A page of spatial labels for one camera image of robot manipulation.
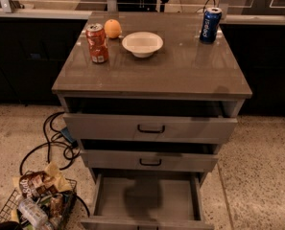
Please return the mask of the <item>clear plastic bottle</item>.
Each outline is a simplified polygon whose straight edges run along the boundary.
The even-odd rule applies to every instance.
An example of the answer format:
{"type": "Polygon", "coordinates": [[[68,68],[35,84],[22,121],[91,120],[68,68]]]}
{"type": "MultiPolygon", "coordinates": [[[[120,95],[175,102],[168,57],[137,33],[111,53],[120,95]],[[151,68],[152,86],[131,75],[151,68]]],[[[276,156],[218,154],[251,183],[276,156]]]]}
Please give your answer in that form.
{"type": "Polygon", "coordinates": [[[46,213],[31,198],[20,196],[18,210],[34,228],[40,228],[48,220],[46,213]]]}

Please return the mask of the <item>blue pepsi can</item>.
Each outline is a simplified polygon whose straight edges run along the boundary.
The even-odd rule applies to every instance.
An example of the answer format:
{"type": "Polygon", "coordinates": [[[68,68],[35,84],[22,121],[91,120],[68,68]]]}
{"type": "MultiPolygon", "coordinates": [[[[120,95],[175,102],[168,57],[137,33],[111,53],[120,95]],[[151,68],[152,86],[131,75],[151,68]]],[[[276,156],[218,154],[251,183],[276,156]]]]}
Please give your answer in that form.
{"type": "Polygon", "coordinates": [[[222,17],[220,8],[207,8],[203,14],[200,41],[203,43],[213,43],[217,36],[219,22],[222,17]]]}

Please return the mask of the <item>orange fruit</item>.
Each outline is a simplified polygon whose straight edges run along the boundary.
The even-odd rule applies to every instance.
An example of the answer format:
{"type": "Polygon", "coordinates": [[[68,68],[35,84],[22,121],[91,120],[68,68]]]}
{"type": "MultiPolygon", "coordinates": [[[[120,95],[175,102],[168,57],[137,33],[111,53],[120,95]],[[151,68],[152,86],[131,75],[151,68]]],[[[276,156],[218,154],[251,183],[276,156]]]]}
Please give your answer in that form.
{"type": "Polygon", "coordinates": [[[117,38],[122,33],[121,25],[115,19],[109,19],[105,23],[104,29],[105,29],[106,35],[109,38],[117,38]]]}

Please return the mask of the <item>orange soda can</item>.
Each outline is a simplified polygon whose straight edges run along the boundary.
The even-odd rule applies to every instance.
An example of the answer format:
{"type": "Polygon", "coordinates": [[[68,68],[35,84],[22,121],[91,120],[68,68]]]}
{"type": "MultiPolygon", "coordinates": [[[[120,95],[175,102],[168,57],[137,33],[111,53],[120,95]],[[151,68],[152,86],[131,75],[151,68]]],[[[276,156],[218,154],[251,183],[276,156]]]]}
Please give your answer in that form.
{"type": "Polygon", "coordinates": [[[108,60],[107,38],[102,24],[90,24],[85,29],[91,60],[104,63],[108,60]]]}

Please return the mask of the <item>bottom drawer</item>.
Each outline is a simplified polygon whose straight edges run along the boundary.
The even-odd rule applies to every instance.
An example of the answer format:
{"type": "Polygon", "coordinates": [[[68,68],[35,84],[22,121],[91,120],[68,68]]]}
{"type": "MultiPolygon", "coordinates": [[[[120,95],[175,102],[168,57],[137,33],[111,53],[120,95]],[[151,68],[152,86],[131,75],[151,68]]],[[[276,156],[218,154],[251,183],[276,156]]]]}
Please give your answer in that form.
{"type": "Polygon", "coordinates": [[[81,224],[85,230],[214,230],[205,222],[192,172],[101,173],[81,224]]]}

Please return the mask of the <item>white bowl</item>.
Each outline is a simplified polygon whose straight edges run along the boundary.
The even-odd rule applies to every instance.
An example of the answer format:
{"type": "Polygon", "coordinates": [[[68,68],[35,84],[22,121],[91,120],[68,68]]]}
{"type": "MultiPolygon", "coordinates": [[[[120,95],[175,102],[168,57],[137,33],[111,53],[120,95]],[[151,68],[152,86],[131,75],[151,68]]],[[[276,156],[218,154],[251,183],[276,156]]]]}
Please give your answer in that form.
{"type": "Polygon", "coordinates": [[[137,58],[148,58],[162,48],[162,38],[154,33],[137,32],[125,36],[122,46],[137,58]]]}

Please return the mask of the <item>middle drawer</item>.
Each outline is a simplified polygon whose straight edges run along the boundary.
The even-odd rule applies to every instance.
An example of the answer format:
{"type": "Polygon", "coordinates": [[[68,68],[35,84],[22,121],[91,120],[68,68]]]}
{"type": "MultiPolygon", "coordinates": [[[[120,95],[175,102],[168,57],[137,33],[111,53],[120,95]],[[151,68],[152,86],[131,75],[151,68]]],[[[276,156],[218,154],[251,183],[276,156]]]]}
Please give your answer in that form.
{"type": "Polygon", "coordinates": [[[197,153],[124,150],[84,150],[84,164],[96,169],[155,170],[165,172],[211,172],[218,156],[197,153]]]}

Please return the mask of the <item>brown snack bag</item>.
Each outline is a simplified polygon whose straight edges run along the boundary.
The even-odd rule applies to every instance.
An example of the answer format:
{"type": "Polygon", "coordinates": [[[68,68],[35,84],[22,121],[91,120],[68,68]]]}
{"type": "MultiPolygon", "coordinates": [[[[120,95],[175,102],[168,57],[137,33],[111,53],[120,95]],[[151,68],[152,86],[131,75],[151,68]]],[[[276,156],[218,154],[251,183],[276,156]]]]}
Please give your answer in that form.
{"type": "Polygon", "coordinates": [[[41,197],[53,195],[58,190],[56,179],[46,172],[29,172],[19,178],[19,189],[24,197],[41,197]]]}

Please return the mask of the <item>grey drawer cabinet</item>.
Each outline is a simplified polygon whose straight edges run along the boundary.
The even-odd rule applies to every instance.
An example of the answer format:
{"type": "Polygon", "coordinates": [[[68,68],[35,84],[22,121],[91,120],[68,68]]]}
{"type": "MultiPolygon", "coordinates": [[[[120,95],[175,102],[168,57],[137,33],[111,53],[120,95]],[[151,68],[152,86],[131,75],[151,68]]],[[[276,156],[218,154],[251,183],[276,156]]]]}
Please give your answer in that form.
{"type": "MultiPolygon", "coordinates": [[[[56,79],[53,90],[65,113],[235,118],[251,95],[249,85],[226,39],[199,39],[202,17],[192,13],[120,12],[124,35],[151,32],[163,46],[152,56],[135,57],[122,39],[108,44],[109,58],[94,63],[80,37],[56,79]]],[[[124,150],[217,155],[223,144],[75,139],[84,150],[124,150]]],[[[112,172],[194,173],[200,189],[210,172],[165,172],[89,168],[112,172]]]]}

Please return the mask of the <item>drawer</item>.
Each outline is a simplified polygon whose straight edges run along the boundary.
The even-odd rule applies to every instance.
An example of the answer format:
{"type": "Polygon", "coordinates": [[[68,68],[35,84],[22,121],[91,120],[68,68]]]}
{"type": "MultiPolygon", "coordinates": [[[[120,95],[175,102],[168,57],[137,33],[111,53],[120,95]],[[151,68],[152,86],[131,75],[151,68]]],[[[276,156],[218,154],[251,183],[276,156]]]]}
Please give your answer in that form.
{"type": "Polygon", "coordinates": [[[214,230],[205,222],[192,172],[101,173],[81,224],[85,230],[214,230]]]}
{"type": "Polygon", "coordinates": [[[235,118],[134,116],[65,113],[75,139],[167,143],[225,143],[237,125],[235,118]]]}
{"type": "Polygon", "coordinates": [[[155,170],[165,172],[211,172],[218,156],[197,153],[124,150],[84,150],[84,164],[96,169],[155,170]]]}

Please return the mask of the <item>top drawer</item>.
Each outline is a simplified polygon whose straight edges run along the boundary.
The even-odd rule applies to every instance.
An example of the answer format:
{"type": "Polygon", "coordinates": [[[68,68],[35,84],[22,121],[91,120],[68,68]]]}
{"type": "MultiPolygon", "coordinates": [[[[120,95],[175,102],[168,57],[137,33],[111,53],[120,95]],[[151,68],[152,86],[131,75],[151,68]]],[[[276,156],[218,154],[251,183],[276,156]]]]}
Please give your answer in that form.
{"type": "Polygon", "coordinates": [[[65,113],[75,139],[167,143],[225,143],[237,125],[235,118],[134,116],[65,113]]]}

